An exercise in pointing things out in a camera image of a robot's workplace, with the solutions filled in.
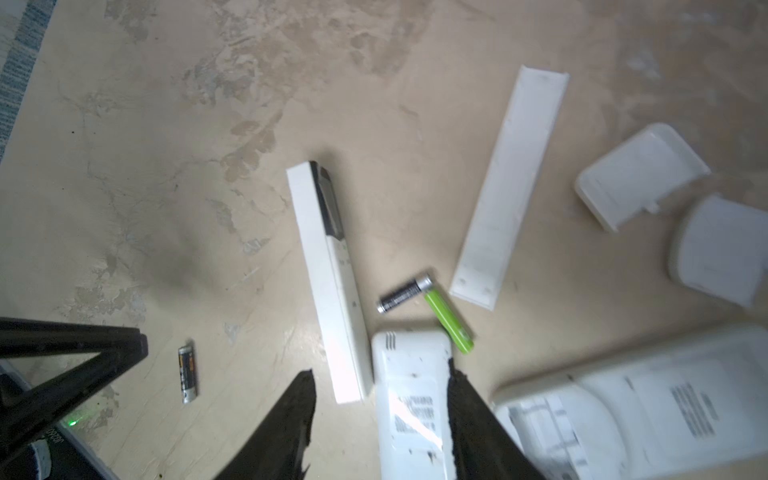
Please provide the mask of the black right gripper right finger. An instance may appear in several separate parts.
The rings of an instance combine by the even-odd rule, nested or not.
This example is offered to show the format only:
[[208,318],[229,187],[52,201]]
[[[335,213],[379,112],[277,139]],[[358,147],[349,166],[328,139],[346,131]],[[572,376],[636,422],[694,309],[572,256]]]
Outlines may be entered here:
[[467,376],[448,362],[447,411],[458,479],[536,479],[542,473],[510,438]]

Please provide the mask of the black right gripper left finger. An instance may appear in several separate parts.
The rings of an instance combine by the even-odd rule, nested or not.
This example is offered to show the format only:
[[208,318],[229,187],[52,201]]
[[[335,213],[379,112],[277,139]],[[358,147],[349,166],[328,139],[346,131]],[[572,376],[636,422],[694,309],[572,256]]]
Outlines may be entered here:
[[303,479],[303,456],[311,442],[316,384],[310,370],[299,372],[219,479]]

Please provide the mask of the white remote control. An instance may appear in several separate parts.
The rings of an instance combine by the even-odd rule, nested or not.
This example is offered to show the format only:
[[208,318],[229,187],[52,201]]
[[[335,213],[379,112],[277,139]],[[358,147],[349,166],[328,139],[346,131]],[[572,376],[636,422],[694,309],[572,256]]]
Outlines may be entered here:
[[455,479],[448,415],[452,341],[441,330],[372,340],[381,477]]
[[499,390],[548,479],[657,479],[767,450],[767,331],[737,323]]

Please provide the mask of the green battery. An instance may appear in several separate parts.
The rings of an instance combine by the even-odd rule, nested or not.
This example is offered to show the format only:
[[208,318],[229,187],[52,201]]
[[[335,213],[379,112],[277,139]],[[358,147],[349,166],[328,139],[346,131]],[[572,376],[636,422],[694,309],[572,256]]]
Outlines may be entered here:
[[463,354],[470,353],[474,349],[474,342],[440,291],[429,290],[424,298],[458,350]]

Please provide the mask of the black battery slim remote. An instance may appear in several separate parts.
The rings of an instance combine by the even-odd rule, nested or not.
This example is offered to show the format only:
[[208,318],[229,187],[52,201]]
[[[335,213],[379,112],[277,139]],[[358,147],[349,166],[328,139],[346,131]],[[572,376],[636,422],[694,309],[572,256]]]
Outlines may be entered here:
[[194,343],[188,342],[178,349],[178,363],[182,401],[189,404],[198,396]]

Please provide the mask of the long white battery cover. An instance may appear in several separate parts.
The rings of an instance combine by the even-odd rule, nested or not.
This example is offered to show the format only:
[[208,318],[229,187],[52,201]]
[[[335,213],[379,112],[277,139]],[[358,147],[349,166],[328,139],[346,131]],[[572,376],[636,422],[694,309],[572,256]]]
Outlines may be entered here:
[[570,80],[523,66],[502,121],[449,293],[492,311]]

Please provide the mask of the black silver battery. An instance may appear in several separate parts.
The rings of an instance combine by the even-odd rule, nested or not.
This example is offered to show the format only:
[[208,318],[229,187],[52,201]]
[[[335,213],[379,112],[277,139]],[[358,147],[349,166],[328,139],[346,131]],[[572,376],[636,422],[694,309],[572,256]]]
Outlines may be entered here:
[[404,302],[428,292],[432,288],[433,281],[431,277],[428,274],[422,274],[380,297],[376,304],[376,309],[380,314],[387,313]]

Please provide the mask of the slim white remote black screen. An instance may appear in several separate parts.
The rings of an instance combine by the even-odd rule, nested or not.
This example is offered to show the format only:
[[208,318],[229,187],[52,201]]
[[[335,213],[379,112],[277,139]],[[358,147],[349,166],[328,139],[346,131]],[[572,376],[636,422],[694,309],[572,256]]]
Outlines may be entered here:
[[337,403],[373,387],[369,337],[329,172],[316,161],[287,170],[312,296]]

